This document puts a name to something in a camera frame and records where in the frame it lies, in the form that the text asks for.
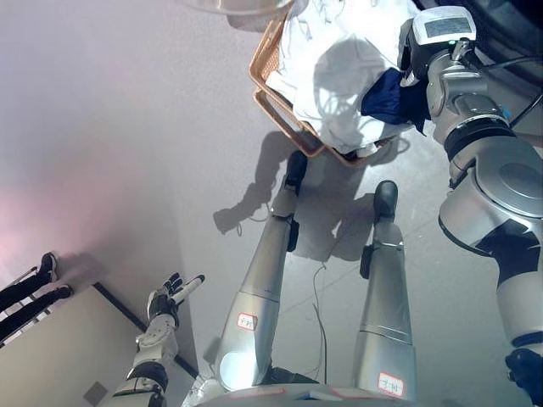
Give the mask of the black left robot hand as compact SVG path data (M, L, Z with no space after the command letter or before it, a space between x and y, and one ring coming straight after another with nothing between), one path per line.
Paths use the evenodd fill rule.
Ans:
M148 319L168 314L177 315L178 306L182 304L205 281L204 275L198 275L189 281L184 281L179 273L172 274L162 286L151 292L148 297Z

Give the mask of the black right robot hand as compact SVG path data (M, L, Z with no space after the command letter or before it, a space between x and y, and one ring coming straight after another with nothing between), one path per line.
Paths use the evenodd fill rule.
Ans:
M434 56L451 52L462 38L474 42L477 28L470 12L461 6L424 9L400 29L401 85L414 86L427 76Z

